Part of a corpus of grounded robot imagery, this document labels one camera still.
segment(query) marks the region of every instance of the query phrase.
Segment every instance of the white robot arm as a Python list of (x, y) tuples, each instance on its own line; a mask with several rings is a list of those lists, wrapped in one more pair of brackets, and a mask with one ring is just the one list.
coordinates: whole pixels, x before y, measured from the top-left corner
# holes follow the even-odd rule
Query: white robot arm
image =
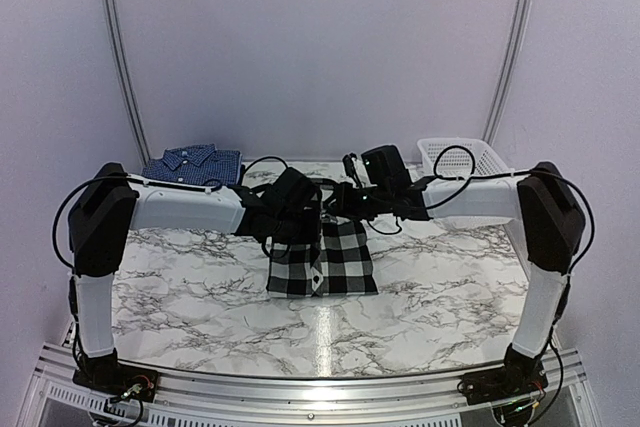
[[(477, 181), (425, 177), (413, 182), (393, 146), (362, 156), (373, 187), (335, 184), (325, 202), (332, 214), (359, 220), (391, 213), (428, 221), (451, 216), (507, 217), (522, 223), (529, 254), (530, 283), (520, 325), (504, 367), (463, 377), (470, 404), (547, 385), (540, 371), (552, 326), (566, 303), (567, 279), (585, 227), (585, 216), (553, 164), (529, 175)], [(107, 164), (72, 207), (69, 233), (74, 253), (71, 306), (83, 354), (75, 381), (111, 393), (126, 388), (136, 371), (117, 361), (111, 333), (111, 286), (132, 229), (197, 228), (268, 237), (285, 244), (317, 240), (318, 185), (288, 168), (258, 196), (246, 187), (185, 186), (150, 181)]]

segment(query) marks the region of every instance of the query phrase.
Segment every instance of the laundry basket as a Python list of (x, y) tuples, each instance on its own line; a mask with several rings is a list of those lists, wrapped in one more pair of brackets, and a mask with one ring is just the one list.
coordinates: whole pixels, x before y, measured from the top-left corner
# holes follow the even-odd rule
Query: laundry basket
[[(482, 140), (438, 137), (420, 139), (418, 141), (418, 149), (422, 154), (422, 167), (425, 175), (433, 175), (433, 167), (438, 155), (451, 145), (461, 145), (473, 153), (476, 159), (476, 171), (473, 175), (484, 176), (509, 171), (509, 168), (498, 154)], [(471, 158), (469, 154), (461, 149), (448, 151), (438, 163), (438, 174), (445, 177), (469, 176), (471, 174)], [(440, 223), (445, 227), (455, 229), (474, 229), (487, 225), (506, 224), (509, 220), (503, 217), (451, 217), (440, 220)]]

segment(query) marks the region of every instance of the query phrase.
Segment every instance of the white wall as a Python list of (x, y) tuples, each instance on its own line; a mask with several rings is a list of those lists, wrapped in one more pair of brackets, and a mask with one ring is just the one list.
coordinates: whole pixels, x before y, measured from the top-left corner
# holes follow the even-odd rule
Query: white wall
[(152, 154), (341, 158), (482, 134), (515, 0), (118, 0)]
[(0, 423), (11, 426), (43, 341), (68, 321), (54, 212), (102, 163), (140, 166), (101, 0), (0, 0), (0, 12)]
[(515, 167), (550, 159), (596, 215), (560, 333), (577, 346), (605, 426), (640, 404), (640, 0), (534, 0), (495, 147)]

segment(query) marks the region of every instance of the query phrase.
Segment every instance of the white marble surface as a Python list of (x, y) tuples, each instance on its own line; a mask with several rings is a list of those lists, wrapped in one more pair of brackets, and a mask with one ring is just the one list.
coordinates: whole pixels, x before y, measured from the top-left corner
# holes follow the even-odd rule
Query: white marble surface
[[(341, 164), (293, 163), (343, 178)], [(277, 164), (249, 174), (273, 180)], [(393, 219), (374, 224), (391, 231)], [(253, 240), (206, 231), (129, 236), (113, 293), (121, 358), (264, 376), (371, 376), (501, 359), (526, 278), (500, 227), (404, 222), (368, 231), (379, 295), (271, 299), (268, 259)]]

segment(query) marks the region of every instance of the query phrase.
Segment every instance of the blue patterned shirt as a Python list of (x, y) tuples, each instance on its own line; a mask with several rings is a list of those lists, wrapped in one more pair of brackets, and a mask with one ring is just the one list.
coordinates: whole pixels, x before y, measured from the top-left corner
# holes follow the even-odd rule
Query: blue patterned shirt
[(191, 145), (165, 150), (162, 159), (152, 159), (142, 170), (148, 179), (190, 185), (234, 185), (240, 179), (242, 154), (216, 150), (215, 145)]

